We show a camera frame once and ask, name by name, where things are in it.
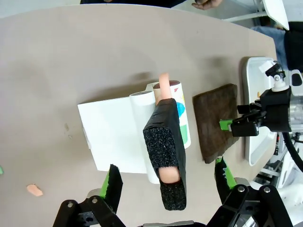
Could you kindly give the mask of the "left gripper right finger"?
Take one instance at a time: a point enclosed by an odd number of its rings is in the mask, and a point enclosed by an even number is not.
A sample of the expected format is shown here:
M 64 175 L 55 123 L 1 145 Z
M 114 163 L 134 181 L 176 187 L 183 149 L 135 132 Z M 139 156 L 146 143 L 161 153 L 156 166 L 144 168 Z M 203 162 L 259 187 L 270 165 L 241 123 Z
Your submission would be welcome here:
M 222 206 L 209 227 L 233 227 L 242 215 L 252 217 L 258 227 L 293 225 L 276 187 L 263 185 L 256 190 L 237 183 L 222 157 L 215 160 L 214 178 Z

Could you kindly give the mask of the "person's left hand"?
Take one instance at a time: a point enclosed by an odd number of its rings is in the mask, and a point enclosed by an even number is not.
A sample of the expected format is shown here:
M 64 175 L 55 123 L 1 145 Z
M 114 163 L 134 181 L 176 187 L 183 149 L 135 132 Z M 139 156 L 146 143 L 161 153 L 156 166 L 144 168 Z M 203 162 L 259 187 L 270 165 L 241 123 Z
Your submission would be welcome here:
M 195 0 L 192 6 L 200 10 L 208 10 L 218 7 L 223 0 Z

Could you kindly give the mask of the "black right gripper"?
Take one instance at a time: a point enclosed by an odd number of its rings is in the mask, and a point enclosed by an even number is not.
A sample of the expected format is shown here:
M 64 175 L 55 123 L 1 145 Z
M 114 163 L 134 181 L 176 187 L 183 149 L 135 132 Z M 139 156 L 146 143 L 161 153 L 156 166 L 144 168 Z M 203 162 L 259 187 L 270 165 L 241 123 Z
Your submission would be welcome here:
M 234 137 L 250 137 L 259 135 L 259 127 L 262 125 L 271 132 L 290 132 L 289 106 L 291 89 L 274 92 L 265 90 L 256 100 L 248 105 L 238 105 L 237 111 L 242 117 L 237 119 L 220 120 L 222 131 L 229 131 Z M 261 116 L 266 111 L 265 119 Z

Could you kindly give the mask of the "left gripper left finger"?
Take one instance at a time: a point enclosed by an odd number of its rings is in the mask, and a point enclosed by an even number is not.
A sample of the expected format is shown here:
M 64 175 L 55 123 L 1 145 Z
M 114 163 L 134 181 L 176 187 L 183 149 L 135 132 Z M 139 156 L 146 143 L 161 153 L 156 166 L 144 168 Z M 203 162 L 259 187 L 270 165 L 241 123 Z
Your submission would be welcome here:
M 61 203 L 54 227 L 124 227 L 117 216 L 123 181 L 117 166 L 111 164 L 97 193 L 83 202 L 65 200 Z

